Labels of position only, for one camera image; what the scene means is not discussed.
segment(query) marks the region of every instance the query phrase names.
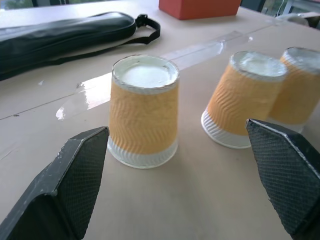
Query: cup bottom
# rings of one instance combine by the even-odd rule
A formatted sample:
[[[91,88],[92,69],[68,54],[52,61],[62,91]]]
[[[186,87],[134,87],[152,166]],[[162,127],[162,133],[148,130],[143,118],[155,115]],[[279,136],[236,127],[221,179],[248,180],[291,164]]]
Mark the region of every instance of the cup bottom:
[[[282,127],[287,128],[287,129],[293,130],[293,131],[295,131],[295,132],[297,132],[299,134],[304,130],[304,127],[305,127],[305,123],[302,123],[302,124],[286,124],[286,123],[274,120],[271,117],[269,117],[266,121],[271,123],[271,124],[277,124],[277,125],[280,125]]]
[[[119,162],[136,169],[152,169],[168,162],[177,152],[177,139],[167,149],[153,154],[136,154],[117,146],[109,136],[107,148]]]
[[[251,147],[248,136],[230,133],[219,128],[209,116],[207,109],[201,116],[201,125],[208,136],[216,143],[231,149],[247,149]]]

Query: clear tape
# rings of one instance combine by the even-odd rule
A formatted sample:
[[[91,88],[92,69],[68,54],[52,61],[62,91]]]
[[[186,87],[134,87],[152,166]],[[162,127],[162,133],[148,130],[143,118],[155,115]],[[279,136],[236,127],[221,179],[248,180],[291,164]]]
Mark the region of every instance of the clear tape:
[[[162,55],[174,62],[179,70],[200,64],[222,54],[226,50],[252,41],[252,37],[238,31],[230,32],[210,41],[191,45]],[[70,96],[56,112],[58,120],[64,120],[95,108],[110,100],[112,73],[81,82],[75,94]]]
[[[265,20],[265,22],[270,24],[271,26],[282,26],[290,23],[289,21],[281,18],[271,18],[271,19]]]

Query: table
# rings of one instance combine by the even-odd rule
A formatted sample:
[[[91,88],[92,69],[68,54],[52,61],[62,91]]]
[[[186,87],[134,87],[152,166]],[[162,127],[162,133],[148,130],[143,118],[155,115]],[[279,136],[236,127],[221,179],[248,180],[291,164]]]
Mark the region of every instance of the table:
[[[164,54],[238,31],[249,37],[181,71],[179,148],[161,167],[138,170],[106,154],[100,192],[86,240],[289,240],[263,188],[251,149],[229,149],[202,130],[200,117],[231,54],[253,50],[280,57],[291,46],[320,50],[320,32],[240,8],[237,16],[179,21],[156,1],[109,1],[1,12],[0,27],[36,24],[108,11],[147,13],[161,23],[149,46],[37,69],[0,82],[0,221],[63,144],[79,132],[107,126],[109,103],[83,110],[78,84],[111,71],[132,54]],[[146,34],[141,30],[137,35]],[[75,109],[62,120],[61,106]],[[303,134],[320,150],[320,106]]]

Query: orange box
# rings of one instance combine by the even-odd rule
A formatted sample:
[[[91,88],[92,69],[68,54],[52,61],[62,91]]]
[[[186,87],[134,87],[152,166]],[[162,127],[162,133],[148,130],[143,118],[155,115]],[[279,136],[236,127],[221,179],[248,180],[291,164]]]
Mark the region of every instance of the orange box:
[[[159,9],[180,19],[236,15],[241,0],[159,0]]]

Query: upside-down paper cup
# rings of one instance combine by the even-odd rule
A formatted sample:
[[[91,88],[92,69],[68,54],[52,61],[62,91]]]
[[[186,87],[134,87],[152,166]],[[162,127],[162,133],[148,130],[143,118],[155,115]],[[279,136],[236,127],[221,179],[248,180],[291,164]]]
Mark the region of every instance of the upside-down paper cup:
[[[291,47],[281,61],[288,76],[268,121],[300,133],[320,98],[320,52]]]
[[[249,148],[246,120],[267,119],[286,74],[273,57],[252,51],[232,55],[201,116],[205,132],[223,146]]]
[[[134,55],[112,69],[108,149],[121,163],[150,169],[178,148],[179,71],[170,61]]]

